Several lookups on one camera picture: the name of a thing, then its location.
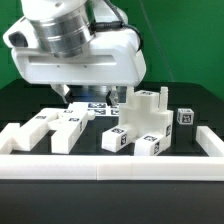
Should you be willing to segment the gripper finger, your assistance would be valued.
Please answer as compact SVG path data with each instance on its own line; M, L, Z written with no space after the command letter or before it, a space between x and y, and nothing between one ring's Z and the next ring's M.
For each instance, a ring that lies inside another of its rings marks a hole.
M70 88L65 84L52 84L51 88L62 97L63 101L68 104L70 102Z
M119 102L119 95L116 86L112 86L106 95L106 103L108 106L116 106Z

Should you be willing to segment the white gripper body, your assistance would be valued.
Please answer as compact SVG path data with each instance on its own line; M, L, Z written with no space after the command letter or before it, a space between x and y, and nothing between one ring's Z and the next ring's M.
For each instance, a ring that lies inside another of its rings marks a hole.
M39 48L30 25L15 30L32 43L12 48L19 73L32 84L137 86L146 73L140 40L131 28L97 32L81 55L61 59Z

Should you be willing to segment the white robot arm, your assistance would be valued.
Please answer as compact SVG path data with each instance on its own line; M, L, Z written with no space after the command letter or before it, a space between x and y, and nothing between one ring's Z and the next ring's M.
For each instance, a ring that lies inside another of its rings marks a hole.
M49 84L64 102L71 85L136 86L145 73L140 32L110 0L21 0L24 17L8 36L21 76Z

